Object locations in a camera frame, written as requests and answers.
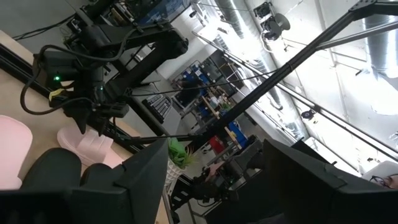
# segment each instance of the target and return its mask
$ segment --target black cable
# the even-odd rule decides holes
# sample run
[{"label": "black cable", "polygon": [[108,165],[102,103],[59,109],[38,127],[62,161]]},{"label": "black cable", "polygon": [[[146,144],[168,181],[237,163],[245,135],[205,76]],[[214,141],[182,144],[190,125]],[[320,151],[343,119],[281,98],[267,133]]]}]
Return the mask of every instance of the black cable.
[{"label": "black cable", "polygon": [[138,50],[137,50],[137,52],[130,58],[130,60],[128,60],[128,61],[124,64],[124,66],[127,67],[127,66],[130,64],[130,62],[131,62],[132,60],[135,59],[135,57],[137,56],[137,54],[138,54],[144,47],[145,47],[145,45],[142,45],[141,47],[139,47]]},{"label": "black cable", "polygon": [[40,35],[40,34],[46,32],[46,31],[48,31],[48,30],[42,30],[42,31],[40,31],[40,32],[38,32],[38,33],[36,33],[36,34],[32,34],[32,35],[29,35],[29,36],[28,36],[28,35],[24,35],[23,37],[16,38],[15,40],[18,41],[18,40],[28,39],[28,38],[31,38],[31,37]]},{"label": "black cable", "polygon": [[86,100],[86,101],[89,101],[90,103],[94,104],[94,102],[92,102],[89,98],[86,98],[86,97],[79,97],[79,98],[75,98],[75,99],[72,99],[72,100],[68,100],[68,101],[66,101],[66,102],[64,102],[64,103],[62,103],[62,104],[60,104],[60,105],[58,105],[58,106],[56,106],[56,107],[54,107],[54,108],[52,108],[52,109],[49,109],[49,110],[47,110],[47,111],[40,111],[40,112],[31,111],[30,109],[28,109],[28,107],[26,107],[25,95],[26,95],[26,92],[27,92],[27,90],[29,89],[30,85],[31,85],[31,84],[36,80],[36,78],[39,76],[40,71],[41,71],[41,68],[39,67],[37,73],[36,73],[36,74],[25,84],[25,86],[22,88],[21,96],[20,96],[20,98],[19,98],[19,102],[20,102],[20,104],[21,104],[21,106],[22,106],[22,109],[24,109],[24,111],[26,111],[26,112],[28,112],[28,113],[30,113],[30,114],[32,114],[32,115],[45,115],[45,114],[52,113],[52,112],[54,112],[54,111],[56,111],[56,110],[58,110],[58,109],[60,109],[60,108],[62,108],[62,107],[64,107],[64,106],[66,106],[66,105],[68,105],[68,104],[70,104],[70,103],[73,103],[73,102],[75,102],[75,101]]},{"label": "black cable", "polygon": [[248,10],[248,9],[233,9],[233,8],[228,8],[228,7],[219,7],[219,6],[215,6],[215,5],[211,5],[211,4],[205,4],[205,3],[200,3],[200,2],[192,2],[192,3],[199,4],[199,5],[202,5],[202,6],[217,7],[219,9],[229,9],[229,10],[235,10],[235,11],[253,12],[253,10]]},{"label": "black cable", "polygon": [[255,75],[253,77],[249,77],[249,78],[243,78],[243,79],[239,79],[236,81],[232,81],[232,82],[226,82],[226,83],[221,83],[221,84],[214,84],[214,85],[208,85],[208,86],[203,86],[203,87],[195,87],[195,88],[186,88],[186,89],[182,89],[182,90],[170,90],[170,91],[163,91],[163,92],[159,92],[159,93],[152,93],[152,94],[137,94],[137,95],[131,95],[131,96],[152,96],[152,95],[161,95],[161,94],[166,94],[166,93],[176,93],[176,92],[180,92],[180,91],[185,91],[185,90],[200,90],[203,88],[211,88],[211,87],[217,87],[217,86],[223,86],[223,85],[229,85],[229,84],[233,84],[233,83],[238,83],[241,82],[243,80],[250,80],[253,78],[259,78],[259,77],[263,77],[264,75],[268,75],[271,73],[276,72],[277,70],[271,71],[271,72],[267,72],[267,73],[263,73],[261,75]]},{"label": "black cable", "polygon": [[48,31],[48,30],[50,30],[50,29],[52,29],[52,28],[54,28],[54,27],[58,27],[58,26],[62,25],[63,23],[67,22],[68,20],[72,19],[73,16],[74,16],[74,15],[69,16],[69,17],[67,17],[66,19],[64,19],[64,20],[62,20],[62,21],[60,21],[60,22],[58,22],[58,23],[56,23],[56,24],[53,24],[53,25],[51,25],[51,26],[39,28],[39,29],[30,31],[30,32],[26,32],[26,33],[21,34],[21,35],[14,36],[14,37],[12,37],[12,38],[15,39],[15,40],[22,40],[22,39],[26,39],[26,38],[29,38],[29,37],[33,37],[33,36],[42,34],[42,33],[46,32],[46,31]]},{"label": "black cable", "polygon": [[133,32],[135,32],[136,30],[137,30],[137,29],[130,30],[130,31],[123,37],[123,40],[122,40],[122,43],[121,43],[121,45],[120,45],[120,49],[119,49],[118,53],[117,53],[115,56],[111,57],[111,58],[93,57],[93,56],[85,55],[85,54],[82,54],[82,53],[74,52],[74,51],[72,51],[72,50],[64,49],[64,48],[59,47],[59,46],[56,46],[56,45],[48,44],[48,45],[45,45],[45,46],[43,46],[43,47],[41,48],[41,50],[40,50],[40,52],[39,52],[39,58],[38,58],[38,60],[40,61],[40,58],[43,56],[44,52],[45,52],[47,49],[55,49],[55,50],[59,50],[59,51],[62,51],[62,52],[68,53],[68,54],[72,54],[72,55],[77,56],[77,57],[81,57],[81,58],[85,58],[85,59],[89,59],[89,60],[94,60],[94,61],[97,61],[97,62],[113,62],[113,61],[115,61],[115,60],[118,60],[118,59],[120,58],[120,56],[122,56],[122,54],[123,54],[123,52],[124,52],[124,48],[126,47],[126,44],[127,44],[127,39],[128,39],[128,38],[130,37],[130,35],[131,35]]},{"label": "black cable", "polygon": [[118,135],[118,127],[116,126],[116,117],[113,117],[113,131],[114,131],[114,135],[117,136]]},{"label": "black cable", "polygon": [[213,202],[213,203],[211,203],[211,204],[209,204],[209,205],[201,205],[200,203],[199,203],[199,200],[197,200],[198,201],[198,205],[199,206],[201,206],[201,207],[203,207],[203,208],[208,208],[208,207],[211,207],[211,206],[213,206],[213,205],[215,205],[217,202]]},{"label": "black cable", "polygon": [[79,101],[79,100],[87,100],[87,101],[89,101],[90,103],[94,104],[94,102],[92,102],[89,98],[86,98],[86,97],[79,97],[79,98],[75,98],[75,99],[72,99],[72,100],[68,100],[68,101],[66,101],[66,102],[64,102],[64,103],[62,103],[62,104],[60,104],[60,105],[58,105],[58,106],[56,106],[56,107],[54,107],[54,108],[52,108],[52,109],[50,109],[50,110],[41,111],[41,112],[36,112],[36,111],[31,111],[30,109],[28,109],[28,108],[26,107],[25,95],[26,95],[26,92],[27,92],[27,90],[29,89],[30,85],[37,79],[37,77],[38,77],[39,74],[40,74],[40,71],[41,71],[40,61],[42,60],[43,54],[44,54],[44,52],[45,52],[47,49],[59,50],[59,51],[62,51],[62,52],[66,52],[66,53],[68,53],[68,54],[75,55],[75,56],[77,56],[77,57],[83,57],[83,58],[87,58],[87,59],[90,59],[90,60],[96,60],[96,61],[101,61],[101,62],[112,62],[112,61],[115,61],[115,60],[117,60],[117,59],[120,58],[120,56],[122,55],[122,53],[123,53],[123,51],[124,51],[124,48],[125,48],[125,46],[126,46],[127,39],[128,39],[129,36],[130,36],[133,32],[135,32],[135,31],[136,31],[136,29],[133,29],[133,30],[129,31],[129,32],[126,34],[126,36],[125,36],[125,37],[123,38],[123,40],[122,40],[122,43],[121,43],[119,52],[118,52],[114,57],[112,57],[112,58],[92,57],[92,56],[89,56],[89,55],[85,55],[85,54],[81,54],[81,53],[78,53],[78,52],[74,52],[74,51],[72,51],[72,50],[63,49],[63,48],[58,47],[58,46],[55,46],[55,45],[45,45],[44,47],[42,47],[41,50],[40,50],[40,52],[39,52],[39,56],[38,56],[38,58],[37,58],[37,65],[39,66],[39,69],[38,69],[37,73],[36,73],[35,75],[33,75],[33,77],[25,84],[25,86],[23,87],[23,89],[22,89],[22,91],[21,91],[20,104],[21,104],[21,106],[22,106],[22,109],[24,109],[24,111],[26,111],[26,112],[28,112],[28,113],[30,113],[30,114],[33,114],[33,115],[45,115],[45,114],[52,113],[52,112],[54,112],[54,111],[56,111],[56,110],[58,110],[58,109],[60,109],[60,108],[62,108],[62,107],[64,107],[64,106],[66,106],[66,105],[68,105],[68,104],[70,104],[70,103],[73,103],[73,102]]}]

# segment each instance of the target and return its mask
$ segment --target red object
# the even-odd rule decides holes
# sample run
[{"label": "red object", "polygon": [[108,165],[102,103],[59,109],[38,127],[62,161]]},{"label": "red object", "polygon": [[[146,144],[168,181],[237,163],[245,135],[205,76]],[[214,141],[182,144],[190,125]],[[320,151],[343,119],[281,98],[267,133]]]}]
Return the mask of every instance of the red object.
[{"label": "red object", "polygon": [[223,152],[225,149],[223,142],[220,141],[220,139],[217,136],[214,136],[209,140],[209,145],[216,154]]}]

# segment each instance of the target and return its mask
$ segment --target metal pole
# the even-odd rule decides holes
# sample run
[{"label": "metal pole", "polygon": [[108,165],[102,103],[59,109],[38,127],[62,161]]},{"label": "metal pole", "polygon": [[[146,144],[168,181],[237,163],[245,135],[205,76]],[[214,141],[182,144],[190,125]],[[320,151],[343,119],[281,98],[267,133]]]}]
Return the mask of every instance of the metal pole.
[{"label": "metal pole", "polygon": [[366,38],[366,37],[369,37],[372,35],[381,34],[383,32],[388,32],[388,31],[394,30],[394,29],[398,29],[398,22],[390,22],[388,24],[383,24],[383,25],[379,25],[379,26],[364,30],[357,34],[349,35],[347,37],[343,37],[343,38],[340,38],[337,40],[331,40],[331,41],[324,42],[317,47],[317,50],[329,49],[331,47],[336,47],[341,44],[347,44],[347,43],[350,43],[355,40],[360,40],[362,38]]},{"label": "metal pole", "polygon": [[[321,29],[322,31],[326,30],[326,22],[325,22],[325,17],[323,16],[323,11],[322,11],[322,7],[321,7],[321,2],[320,0],[314,0],[315,1],[315,6],[317,8],[317,14],[318,14],[318,18],[319,18],[319,22],[321,25]],[[329,54],[330,57],[330,62],[331,62],[331,66],[335,67],[336,66],[336,61],[335,58],[331,52],[331,49],[326,50]]]},{"label": "metal pole", "polygon": [[[278,83],[277,87],[279,87],[282,91],[286,92],[290,96],[294,97],[296,100],[299,100],[299,102],[303,103],[305,106],[317,111],[317,113],[321,114],[326,119],[328,119],[331,122],[335,123],[337,126],[343,128],[344,130],[346,130],[347,132],[349,132],[353,136],[355,136],[358,139],[364,141],[366,144],[369,144],[371,147],[375,148],[376,150],[382,152],[384,155],[386,155],[386,156],[390,157],[391,159],[395,160],[396,162],[398,162],[398,159],[396,159],[395,157],[391,156],[391,153],[397,154],[397,156],[398,156],[398,152],[394,148],[388,146],[387,144],[383,143],[382,141],[380,141],[380,140],[378,140],[378,139],[376,139],[376,138],[374,138],[372,136],[369,136],[368,134],[366,134],[364,131],[360,130],[356,126],[353,126],[352,124],[347,123],[345,120],[341,119],[340,117],[338,117],[337,115],[335,115],[332,112],[328,111],[327,109],[324,109],[321,106],[317,105],[316,103],[314,103],[314,102],[302,97],[301,95],[299,95],[298,93],[294,92],[293,90],[291,90],[287,86],[284,86],[284,85]],[[391,151],[391,153],[387,153],[386,151],[380,149],[380,146],[387,148],[388,150]]]},{"label": "metal pole", "polygon": [[[232,84],[232,86],[236,89],[236,91],[238,91],[240,94],[242,94],[244,97],[246,97],[246,95],[240,90],[238,89],[235,85]],[[282,130],[289,138],[290,140],[292,140],[293,142],[297,141],[296,138],[294,137],[294,135],[286,128],[281,126],[274,118],[272,118],[271,116],[269,116],[263,109],[261,109],[257,103],[254,104],[254,106],[264,115],[266,116],[270,121],[272,121],[278,128],[280,128],[280,130]]]},{"label": "metal pole", "polygon": [[209,141],[214,135],[220,132],[225,126],[237,118],[241,113],[246,111],[251,105],[253,105],[260,97],[266,94],[271,88],[276,86],[282,81],[287,75],[293,72],[299,65],[301,65],[306,59],[311,57],[316,51],[319,44],[324,41],[332,39],[336,34],[347,27],[354,19],[359,17],[361,11],[347,12],[343,17],[337,20],[327,30],[322,32],[314,41],[308,44],[303,50],[301,50],[296,56],[290,59],[285,65],[278,69],[271,77],[265,82],[259,85],[253,90],[248,96],[234,106],[229,112],[222,116],[219,120],[214,122],[212,127],[203,135],[190,143],[190,147],[199,149],[204,143]]}]

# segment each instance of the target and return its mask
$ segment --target black pole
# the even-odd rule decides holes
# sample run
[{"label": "black pole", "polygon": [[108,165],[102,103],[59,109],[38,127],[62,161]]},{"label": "black pole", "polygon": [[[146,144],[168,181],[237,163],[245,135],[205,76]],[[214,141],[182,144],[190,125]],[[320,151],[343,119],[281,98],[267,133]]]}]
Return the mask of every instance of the black pole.
[{"label": "black pole", "polygon": [[336,34],[341,32],[351,22],[360,17],[361,10],[349,11],[332,24],[327,30],[322,32],[314,41],[308,44],[303,50],[301,50],[296,56],[290,59],[285,65],[278,69],[271,77],[265,82],[259,85],[253,90],[247,97],[240,101],[230,111],[228,111],[219,120],[214,122],[207,130],[203,133],[202,137],[196,138],[188,146],[193,148],[195,151],[198,150],[202,145],[209,141],[214,135],[220,132],[225,126],[236,119],[240,114],[245,112],[251,105],[253,105],[260,97],[266,94],[271,88],[276,86],[282,81],[287,75],[293,72],[299,65],[301,65],[306,59],[311,57],[316,51],[318,45],[322,42],[331,40]]},{"label": "black pole", "polygon": [[199,137],[198,135],[174,135],[174,136],[154,136],[154,137],[132,137],[129,140],[130,144],[140,144],[140,145],[145,145],[145,144],[152,144],[153,142],[156,142],[159,139],[164,139],[164,138],[177,138],[178,141],[183,142],[183,141],[192,141],[195,138]]},{"label": "black pole", "polygon": [[375,2],[371,8],[371,14],[398,16],[398,2]]}]

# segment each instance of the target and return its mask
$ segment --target table surface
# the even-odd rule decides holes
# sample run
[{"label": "table surface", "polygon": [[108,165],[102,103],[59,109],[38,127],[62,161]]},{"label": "table surface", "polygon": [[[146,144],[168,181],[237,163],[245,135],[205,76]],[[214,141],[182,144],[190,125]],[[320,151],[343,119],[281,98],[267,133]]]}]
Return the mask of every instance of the table surface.
[{"label": "table surface", "polygon": [[[26,62],[33,63],[32,52],[28,51],[21,44],[17,43],[7,34],[0,30],[0,44],[3,44],[15,54],[19,55]],[[60,147],[57,141],[57,132],[60,128],[74,123],[74,120],[67,118],[62,110],[55,111],[43,116],[34,116],[26,113],[19,104],[19,95],[23,83],[0,69],[0,114],[10,116],[24,123],[30,128],[33,134],[33,142],[28,155],[22,165],[19,177],[23,179],[32,164],[48,149]],[[48,100],[34,90],[28,90],[25,101],[27,106],[34,111],[43,111],[49,108]],[[131,136],[140,136],[134,128],[127,125],[121,119],[117,121],[119,128]],[[132,156],[130,152],[116,143],[112,149],[123,159]],[[156,224],[170,224],[163,199],[160,201]]]}]

